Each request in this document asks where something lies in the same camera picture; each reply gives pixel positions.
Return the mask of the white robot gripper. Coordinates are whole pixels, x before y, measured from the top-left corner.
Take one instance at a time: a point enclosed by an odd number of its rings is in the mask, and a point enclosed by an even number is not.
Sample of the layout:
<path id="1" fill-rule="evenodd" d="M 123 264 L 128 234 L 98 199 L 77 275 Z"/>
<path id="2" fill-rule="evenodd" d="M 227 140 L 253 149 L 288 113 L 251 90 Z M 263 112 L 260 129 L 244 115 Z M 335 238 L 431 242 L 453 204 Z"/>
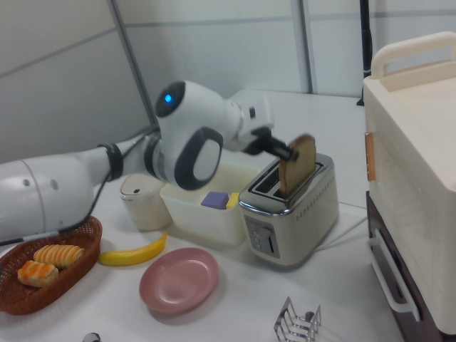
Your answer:
<path id="1" fill-rule="evenodd" d="M 237 119 L 234 135 L 227 140 L 227 149 L 250 155 L 267 152 L 284 161 L 295 161 L 299 153 L 274 138 L 274 114 L 267 97 L 259 90 L 241 90 L 229 101 Z"/>

